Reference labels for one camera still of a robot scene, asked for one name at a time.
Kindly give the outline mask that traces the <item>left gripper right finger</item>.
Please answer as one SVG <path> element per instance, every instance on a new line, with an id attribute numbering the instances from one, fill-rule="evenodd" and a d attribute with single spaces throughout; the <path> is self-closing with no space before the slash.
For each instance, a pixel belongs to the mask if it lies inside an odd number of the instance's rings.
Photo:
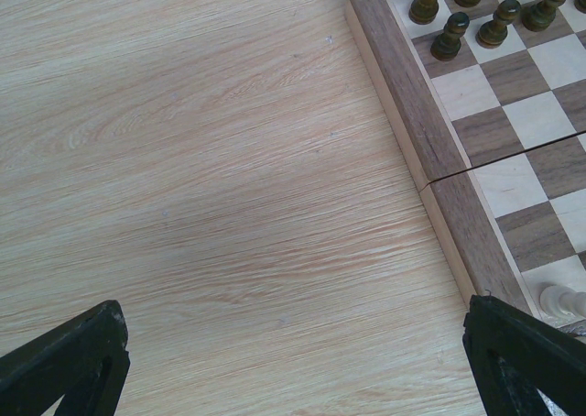
<path id="1" fill-rule="evenodd" d="M 585 344 L 495 296 L 473 295 L 462 343 L 488 415 L 585 413 Z"/>

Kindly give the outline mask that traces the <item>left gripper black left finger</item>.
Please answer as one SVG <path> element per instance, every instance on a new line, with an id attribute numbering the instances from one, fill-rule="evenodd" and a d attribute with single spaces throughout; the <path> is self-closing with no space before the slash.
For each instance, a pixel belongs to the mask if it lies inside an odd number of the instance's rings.
<path id="1" fill-rule="evenodd" d="M 1 413 L 113 415 L 130 367 L 118 301 L 103 301 L 1 357 Z"/>

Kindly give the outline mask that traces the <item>wooden chess board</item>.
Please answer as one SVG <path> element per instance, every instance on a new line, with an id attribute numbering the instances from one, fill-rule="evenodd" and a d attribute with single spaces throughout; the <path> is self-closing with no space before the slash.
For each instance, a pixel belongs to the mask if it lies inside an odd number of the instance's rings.
<path id="1" fill-rule="evenodd" d="M 547 315 L 548 286 L 585 292 L 585 0 L 544 31 L 525 8 L 495 49 L 476 33 L 504 0 L 348 0 L 347 21 L 465 300 L 493 295 L 578 337 L 585 318 Z M 470 25 L 458 55 L 430 53 L 450 15 Z"/>

